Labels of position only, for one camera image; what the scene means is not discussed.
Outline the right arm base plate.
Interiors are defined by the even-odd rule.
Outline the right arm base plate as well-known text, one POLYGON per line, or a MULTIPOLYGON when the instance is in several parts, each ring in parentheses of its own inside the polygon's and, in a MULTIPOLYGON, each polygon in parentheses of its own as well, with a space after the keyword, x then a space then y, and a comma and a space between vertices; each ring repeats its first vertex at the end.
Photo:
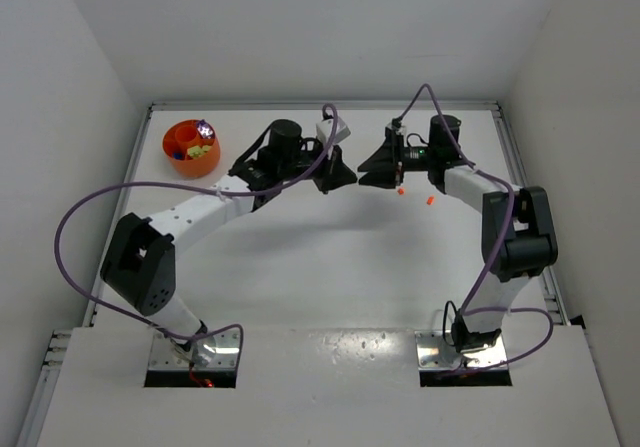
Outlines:
POLYGON ((462 352, 456 351, 448 331, 416 331, 415 342, 420 372, 490 368, 507 361, 502 337, 493 346, 462 352))

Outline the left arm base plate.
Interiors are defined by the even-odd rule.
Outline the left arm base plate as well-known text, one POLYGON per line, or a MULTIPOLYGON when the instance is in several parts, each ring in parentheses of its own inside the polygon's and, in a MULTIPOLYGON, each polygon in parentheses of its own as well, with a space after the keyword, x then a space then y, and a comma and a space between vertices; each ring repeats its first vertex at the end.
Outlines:
POLYGON ((238 366, 242 342, 243 332, 238 326, 196 341, 189 351, 184 351, 162 334, 155 334, 148 370, 187 372, 193 365, 197 372, 231 372, 238 366))

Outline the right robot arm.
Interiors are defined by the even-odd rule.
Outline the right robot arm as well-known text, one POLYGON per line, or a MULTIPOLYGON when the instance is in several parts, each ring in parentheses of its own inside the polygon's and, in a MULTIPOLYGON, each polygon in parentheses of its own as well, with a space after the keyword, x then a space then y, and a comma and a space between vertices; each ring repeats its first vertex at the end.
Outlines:
POLYGON ((556 262, 558 246, 546 191, 511 185, 473 166, 461 153, 460 127, 458 118, 436 115, 426 144, 413 146, 395 118, 358 171, 360 185, 382 189, 400 186, 408 173, 424 172, 439 192, 480 214, 484 266, 449 334, 455 350, 466 353, 495 344, 516 297, 556 262))

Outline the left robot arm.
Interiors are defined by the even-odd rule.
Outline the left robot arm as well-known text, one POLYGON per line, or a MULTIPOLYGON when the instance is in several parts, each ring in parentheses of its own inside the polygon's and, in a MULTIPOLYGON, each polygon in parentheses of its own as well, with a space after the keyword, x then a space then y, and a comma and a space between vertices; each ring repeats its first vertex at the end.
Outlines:
POLYGON ((100 277, 136 312, 177 334, 176 348, 187 354, 193 337, 208 328, 176 292, 181 254, 216 229, 274 199, 284 184, 310 179, 328 193, 356 182, 342 160, 339 142, 350 130, 341 118, 327 117, 316 135, 305 138, 288 119, 273 121, 213 186, 163 212, 141 218, 128 213, 117 223, 100 277))

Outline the purple lego brick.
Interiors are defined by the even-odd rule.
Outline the purple lego brick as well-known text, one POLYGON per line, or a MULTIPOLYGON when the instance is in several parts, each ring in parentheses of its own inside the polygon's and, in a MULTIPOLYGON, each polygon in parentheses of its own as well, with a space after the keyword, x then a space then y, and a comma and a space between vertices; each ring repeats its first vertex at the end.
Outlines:
POLYGON ((215 130, 213 127, 204 119, 199 120, 196 124, 196 130, 202 139, 214 139, 215 138, 215 130))

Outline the yellow-green lego brick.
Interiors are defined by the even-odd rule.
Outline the yellow-green lego brick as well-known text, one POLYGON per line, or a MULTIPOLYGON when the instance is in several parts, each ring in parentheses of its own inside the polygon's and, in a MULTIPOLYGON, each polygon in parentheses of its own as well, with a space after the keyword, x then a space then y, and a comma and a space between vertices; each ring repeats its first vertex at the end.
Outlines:
POLYGON ((206 155, 210 149, 210 145, 194 145, 187 149, 187 157, 189 159, 198 159, 206 155))

